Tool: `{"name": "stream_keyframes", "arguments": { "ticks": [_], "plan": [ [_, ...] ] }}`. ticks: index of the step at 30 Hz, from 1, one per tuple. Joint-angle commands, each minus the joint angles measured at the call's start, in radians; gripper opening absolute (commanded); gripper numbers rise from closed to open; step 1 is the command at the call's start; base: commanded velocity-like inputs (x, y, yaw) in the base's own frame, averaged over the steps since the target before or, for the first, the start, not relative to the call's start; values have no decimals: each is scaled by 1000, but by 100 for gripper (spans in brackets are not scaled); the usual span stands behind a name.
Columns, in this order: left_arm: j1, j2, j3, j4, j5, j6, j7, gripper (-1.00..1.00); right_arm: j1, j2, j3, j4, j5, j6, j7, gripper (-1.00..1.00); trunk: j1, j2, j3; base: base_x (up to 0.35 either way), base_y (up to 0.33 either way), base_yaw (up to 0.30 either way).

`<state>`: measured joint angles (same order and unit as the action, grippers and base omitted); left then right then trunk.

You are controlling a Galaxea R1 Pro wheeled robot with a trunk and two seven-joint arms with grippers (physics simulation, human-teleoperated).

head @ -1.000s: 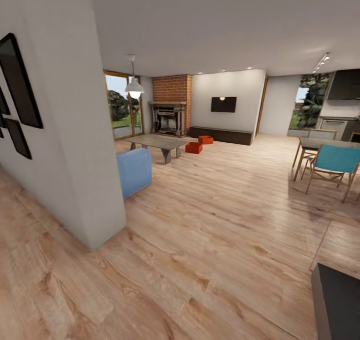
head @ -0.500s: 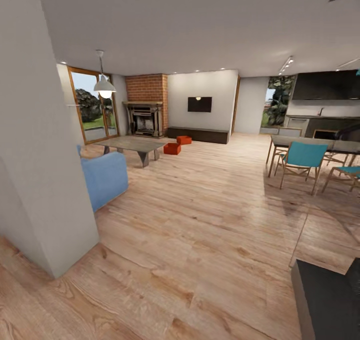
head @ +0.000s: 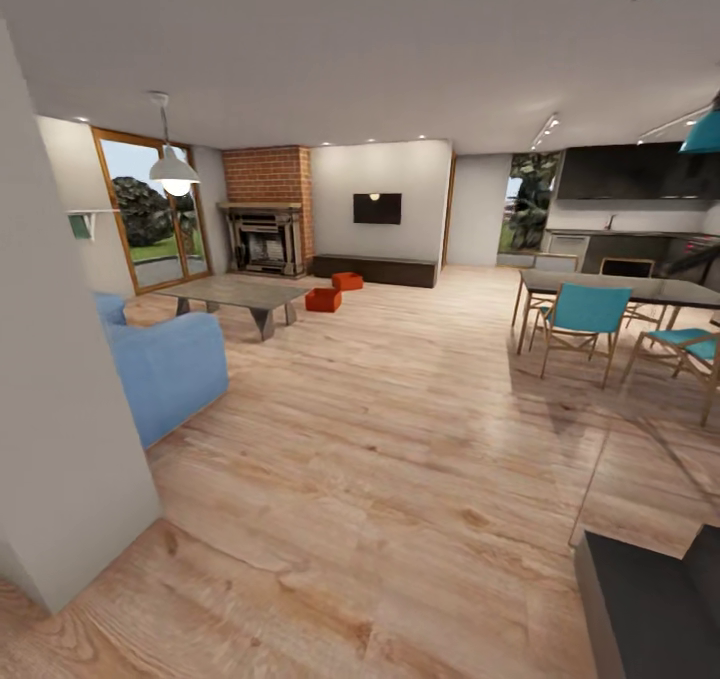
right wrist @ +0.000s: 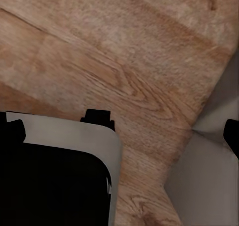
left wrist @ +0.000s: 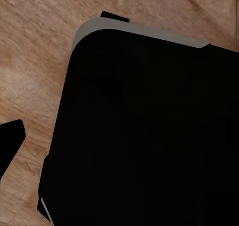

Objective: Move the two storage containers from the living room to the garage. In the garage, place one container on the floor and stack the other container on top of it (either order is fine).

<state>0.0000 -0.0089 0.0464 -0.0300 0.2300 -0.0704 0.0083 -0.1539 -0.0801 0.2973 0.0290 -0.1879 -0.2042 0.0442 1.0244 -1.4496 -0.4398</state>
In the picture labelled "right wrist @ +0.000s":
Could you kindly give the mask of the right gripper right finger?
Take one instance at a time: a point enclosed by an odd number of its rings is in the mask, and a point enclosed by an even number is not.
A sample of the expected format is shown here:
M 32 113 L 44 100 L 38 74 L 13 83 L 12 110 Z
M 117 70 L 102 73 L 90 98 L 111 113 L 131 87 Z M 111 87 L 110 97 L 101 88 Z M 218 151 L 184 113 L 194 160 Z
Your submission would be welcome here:
M 239 121 L 228 119 L 223 137 L 239 159 Z

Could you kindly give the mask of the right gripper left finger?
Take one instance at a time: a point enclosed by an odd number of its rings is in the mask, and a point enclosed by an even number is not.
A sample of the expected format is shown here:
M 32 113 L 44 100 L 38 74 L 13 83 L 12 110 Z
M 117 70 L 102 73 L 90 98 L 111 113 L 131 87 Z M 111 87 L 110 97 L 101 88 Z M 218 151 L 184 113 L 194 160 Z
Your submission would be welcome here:
M 26 138 L 21 119 L 0 125 L 0 179 Z

